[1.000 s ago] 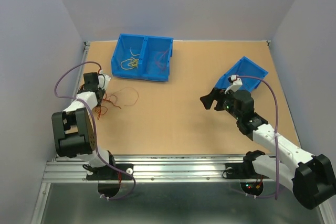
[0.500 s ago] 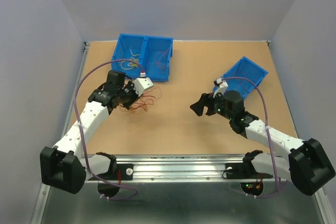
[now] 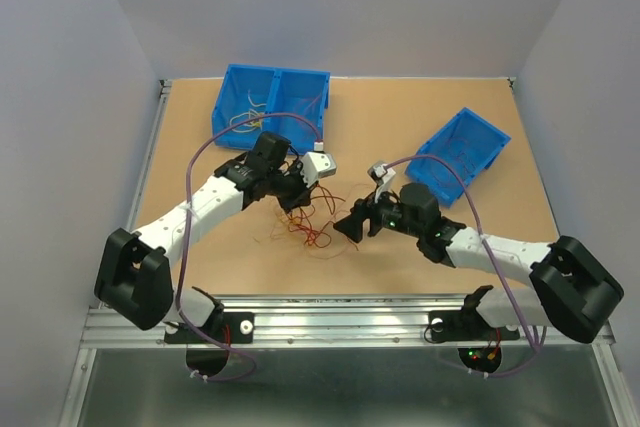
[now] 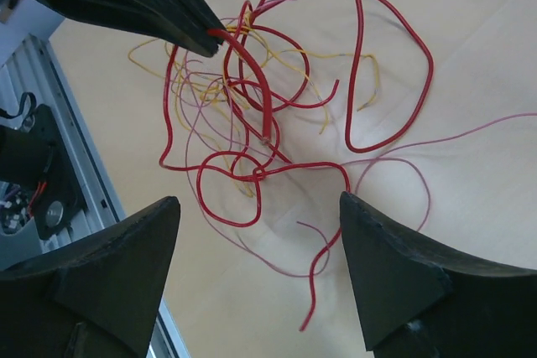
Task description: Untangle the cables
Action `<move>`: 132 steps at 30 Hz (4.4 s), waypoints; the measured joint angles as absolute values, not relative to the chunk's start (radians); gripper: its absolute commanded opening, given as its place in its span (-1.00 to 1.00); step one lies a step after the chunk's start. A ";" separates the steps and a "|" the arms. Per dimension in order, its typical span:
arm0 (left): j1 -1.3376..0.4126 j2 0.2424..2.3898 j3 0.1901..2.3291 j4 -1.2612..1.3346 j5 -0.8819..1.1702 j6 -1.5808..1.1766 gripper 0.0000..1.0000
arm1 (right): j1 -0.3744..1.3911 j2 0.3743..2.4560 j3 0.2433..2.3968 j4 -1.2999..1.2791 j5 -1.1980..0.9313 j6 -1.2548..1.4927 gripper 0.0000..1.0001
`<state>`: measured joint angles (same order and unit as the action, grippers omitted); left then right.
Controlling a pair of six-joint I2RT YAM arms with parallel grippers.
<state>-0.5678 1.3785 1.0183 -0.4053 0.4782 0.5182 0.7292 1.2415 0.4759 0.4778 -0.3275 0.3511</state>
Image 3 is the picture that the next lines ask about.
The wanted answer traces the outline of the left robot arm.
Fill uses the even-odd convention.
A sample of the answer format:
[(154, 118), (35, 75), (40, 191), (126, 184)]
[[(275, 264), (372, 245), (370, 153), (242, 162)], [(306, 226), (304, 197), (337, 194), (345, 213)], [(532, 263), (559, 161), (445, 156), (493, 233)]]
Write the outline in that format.
[(225, 220), (265, 197), (289, 212), (307, 206), (319, 180), (336, 164), (316, 143), (314, 149), (285, 162), (288, 139), (259, 135), (254, 147), (219, 166), (198, 189), (155, 221), (134, 231), (118, 228), (105, 243), (94, 294), (141, 330), (161, 323), (188, 327), (199, 340), (215, 339), (222, 329), (220, 301), (200, 288), (185, 287), (190, 248)]

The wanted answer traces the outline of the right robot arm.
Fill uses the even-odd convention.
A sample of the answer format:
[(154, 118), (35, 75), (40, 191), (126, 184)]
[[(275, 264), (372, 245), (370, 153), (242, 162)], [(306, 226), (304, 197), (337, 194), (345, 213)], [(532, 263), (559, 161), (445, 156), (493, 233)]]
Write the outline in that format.
[(554, 242), (524, 242), (483, 234), (444, 216), (436, 197), (419, 183), (404, 185), (398, 194), (376, 190), (356, 200), (334, 228), (354, 243), (388, 229), (415, 238), (433, 263), (521, 283), (518, 290), (490, 288), (470, 296), (460, 325), (472, 337), (526, 322), (587, 344), (624, 297), (621, 284), (579, 240), (562, 235)]

